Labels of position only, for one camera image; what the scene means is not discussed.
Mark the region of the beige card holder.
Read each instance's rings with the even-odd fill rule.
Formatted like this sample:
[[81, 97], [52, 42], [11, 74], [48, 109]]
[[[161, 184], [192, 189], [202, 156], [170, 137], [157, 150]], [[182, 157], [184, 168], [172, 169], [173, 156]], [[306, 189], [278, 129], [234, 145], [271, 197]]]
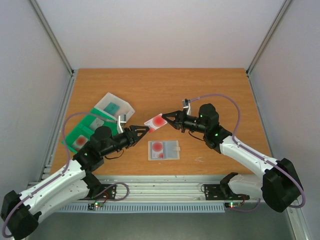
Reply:
[[181, 148], [177, 140], [148, 141], [148, 160], [179, 160]]

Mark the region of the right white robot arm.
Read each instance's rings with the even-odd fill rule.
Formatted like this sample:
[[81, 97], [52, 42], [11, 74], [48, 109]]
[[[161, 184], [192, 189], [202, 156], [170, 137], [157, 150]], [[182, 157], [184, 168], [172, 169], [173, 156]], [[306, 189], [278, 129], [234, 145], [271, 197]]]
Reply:
[[302, 197], [301, 205], [305, 204], [303, 186], [293, 163], [287, 158], [269, 157], [244, 144], [220, 125], [219, 114], [212, 104], [203, 104], [198, 116], [191, 116], [189, 108], [184, 107], [165, 113], [162, 118], [176, 130], [201, 133], [209, 149], [232, 158], [253, 173], [250, 177], [236, 172], [225, 176], [220, 181], [220, 191], [225, 199], [236, 195], [255, 197], [279, 213], [292, 207], [298, 197]]

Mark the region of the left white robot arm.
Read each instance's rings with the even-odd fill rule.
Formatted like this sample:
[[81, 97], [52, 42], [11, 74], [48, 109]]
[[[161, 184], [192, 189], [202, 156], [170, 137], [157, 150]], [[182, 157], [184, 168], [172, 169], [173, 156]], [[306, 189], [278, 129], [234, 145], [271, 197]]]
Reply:
[[133, 147], [148, 131], [147, 126], [131, 125], [113, 135], [109, 127], [100, 126], [57, 172], [21, 193], [14, 190], [7, 193], [0, 212], [3, 237], [22, 240], [71, 202], [96, 199], [101, 193], [101, 183], [93, 172], [104, 163], [104, 157]]

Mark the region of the white red dot card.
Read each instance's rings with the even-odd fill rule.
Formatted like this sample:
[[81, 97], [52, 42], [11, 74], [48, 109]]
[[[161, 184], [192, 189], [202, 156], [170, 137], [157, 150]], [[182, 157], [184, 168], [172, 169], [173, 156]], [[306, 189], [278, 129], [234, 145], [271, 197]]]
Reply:
[[144, 123], [145, 126], [149, 127], [149, 133], [152, 133], [167, 124], [167, 121], [162, 118], [162, 115], [163, 114], [160, 113]]

